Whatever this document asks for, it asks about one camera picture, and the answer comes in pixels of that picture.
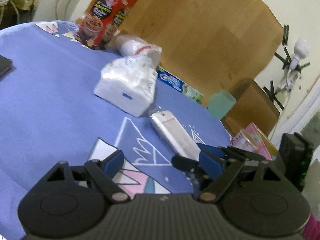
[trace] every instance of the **blue gripper pad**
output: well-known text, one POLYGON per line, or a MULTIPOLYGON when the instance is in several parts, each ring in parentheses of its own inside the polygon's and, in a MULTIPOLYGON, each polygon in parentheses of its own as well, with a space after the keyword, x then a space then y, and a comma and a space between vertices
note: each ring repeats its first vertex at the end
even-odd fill
POLYGON ((208 176, 216 180, 223 173, 222 165, 207 155, 203 150, 209 151, 211 154, 217 158, 223 158, 225 154, 216 147, 197 143, 198 147, 201 149, 199 154, 199 165, 208 174, 208 176))
POLYGON ((123 163, 124 163, 123 151, 121 150, 115 151, 108 158, 106 158, 103 161, 103 163, 104 163, 103 171, 110 179, 113 179, 113 177, 118 173, 118 171, 123 166, 123 163))

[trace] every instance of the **black phone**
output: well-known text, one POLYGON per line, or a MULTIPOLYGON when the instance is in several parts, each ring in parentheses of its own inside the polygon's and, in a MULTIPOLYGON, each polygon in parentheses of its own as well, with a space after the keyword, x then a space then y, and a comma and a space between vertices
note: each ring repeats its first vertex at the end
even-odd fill
POLYGON ((12 61, 0 55, 0 78, 12 69, 12 61))

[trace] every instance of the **pink fabric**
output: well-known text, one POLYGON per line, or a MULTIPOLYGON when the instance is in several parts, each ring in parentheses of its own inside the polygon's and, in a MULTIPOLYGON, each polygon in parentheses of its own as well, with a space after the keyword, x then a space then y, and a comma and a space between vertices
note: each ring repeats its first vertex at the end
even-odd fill
POLYGON ((303 230, 303 236, 307 240, 320 240, 320 221, 317 221, 312 214, 303 230))

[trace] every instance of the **white plastic package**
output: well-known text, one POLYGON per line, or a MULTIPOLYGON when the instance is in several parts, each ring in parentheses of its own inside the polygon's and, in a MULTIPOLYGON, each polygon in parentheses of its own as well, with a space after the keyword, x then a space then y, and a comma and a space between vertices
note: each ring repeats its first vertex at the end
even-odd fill
POLYGON ((119 58, 101 70, 95 95, 136 117, 154 101, 158 74, 146 56, 119 58))
POLYGON ((154 44, 147 43, 135 35, 119 35, 115 40, 115 45, 122 57, 135 55, 148 56, 152 59, 154 68, 160 63, 162 49, 154 44))

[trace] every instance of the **white remote control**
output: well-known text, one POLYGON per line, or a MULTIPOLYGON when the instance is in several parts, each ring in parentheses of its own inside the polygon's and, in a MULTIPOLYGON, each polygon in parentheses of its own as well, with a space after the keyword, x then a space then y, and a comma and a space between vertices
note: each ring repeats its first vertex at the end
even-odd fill
POLYGON ((192 160, 199 160, 199 147, 170 111, 152 114, 151 122, 160 137, 165 138, 177 154, 192 160))

